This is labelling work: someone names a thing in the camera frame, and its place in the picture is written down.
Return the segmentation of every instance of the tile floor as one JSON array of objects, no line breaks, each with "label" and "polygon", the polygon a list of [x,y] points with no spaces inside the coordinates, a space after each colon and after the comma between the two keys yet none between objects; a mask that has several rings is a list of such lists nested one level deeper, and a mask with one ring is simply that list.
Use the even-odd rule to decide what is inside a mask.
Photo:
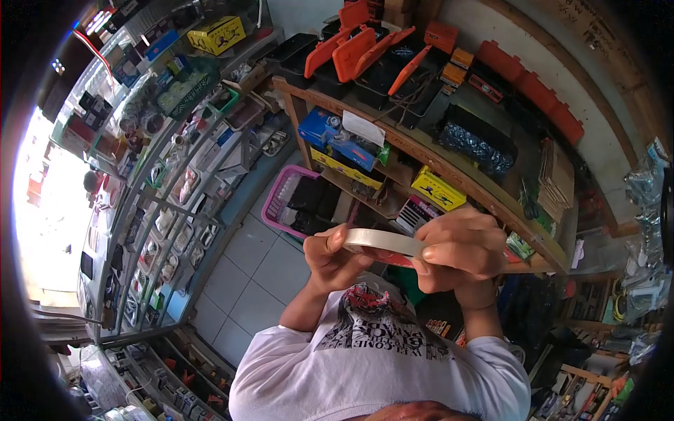
[{"label": "tile floor", "polygon": [[[284,166],[289,164],[301,165],[299,151]],[[253,336],[278,324],[286,305],[309,278],[301,247],[262,221],[262,207],[275,180],[276,176],[220,256],[197,301],[197,317],[191,322],[235,367]]]}]

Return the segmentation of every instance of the roll of tape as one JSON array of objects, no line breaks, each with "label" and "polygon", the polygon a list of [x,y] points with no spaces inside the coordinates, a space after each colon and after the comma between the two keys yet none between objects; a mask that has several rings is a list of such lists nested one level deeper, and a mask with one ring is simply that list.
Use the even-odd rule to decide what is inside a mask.
[{"label": "roll of tape", "polygon": [[423,241],[393,232],[352,228],[346,235],[344,248],[352,253],[369,256],[389,265],[413,268],[411,259],[421,259],[428,247]]}]

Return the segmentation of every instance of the pink basket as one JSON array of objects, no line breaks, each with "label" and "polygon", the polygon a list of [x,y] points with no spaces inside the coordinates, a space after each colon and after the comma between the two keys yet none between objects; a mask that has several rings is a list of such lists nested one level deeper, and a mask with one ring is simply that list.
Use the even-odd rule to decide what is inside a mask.
[{"label": "pink basket", "polygon": [[295,231],[291,227],[285,226],[278,221],[281,216],[281,212],[286,207],[286,205],[288,205],[288,202],[281,200],[279,195],[281,194],[281,190],[283,190],[283,186],[286,184],[286,181],[293,174],[300,174],[313,179],[317,179],[321,175],[317,172],[307,170],[306,168],[302,168],[297,165],[288,165],[287,167],[283,168],[281,173],[278,175],[274,186],[272,186],[272,190],[269,192],[267,201],[264,203],[264,207],[262,208],[262,219],[267,225],[278,228],[279,230],[285,231],[291,235],[296,236],[297,238],[304,240],[307,238],[306,234]]}]

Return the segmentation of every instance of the white paper note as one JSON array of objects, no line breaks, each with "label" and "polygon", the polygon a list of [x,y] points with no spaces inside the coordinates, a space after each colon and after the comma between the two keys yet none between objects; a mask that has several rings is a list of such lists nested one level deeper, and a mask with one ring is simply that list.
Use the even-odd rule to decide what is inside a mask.
[{"label": "white paper note", "polygon": [[367,139],[375,145],[381,147],[384,146],[386,132],[352,112],[344,111],[344,114],[342,115],[342,126],[351,133]]}]

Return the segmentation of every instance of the white wall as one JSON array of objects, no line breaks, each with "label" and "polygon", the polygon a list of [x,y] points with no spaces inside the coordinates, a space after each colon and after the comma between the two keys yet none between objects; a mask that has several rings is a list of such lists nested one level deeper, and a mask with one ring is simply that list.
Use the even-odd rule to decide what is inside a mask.
[{"label": "white wall", "polygon": [[569,104],[571,113],[583,122],[585,135],[578,150],[594,173],[618,223],[629,222],[636,208],[625,199],[623,176],[630,170],[620,143],[596,104],[578,80],[545,46],[512,21],[478,0],[446,1],[439,20],[459,29],[457,43],[475,53],[483,40],[495,40],[523,66],[535,71],[557,99]]},{"label": "white wall", "polygon": [[344,0],[267,0],[274,26],[283,28],[286,39],[298,32],[320,32],[323,21],[337,14]]}]

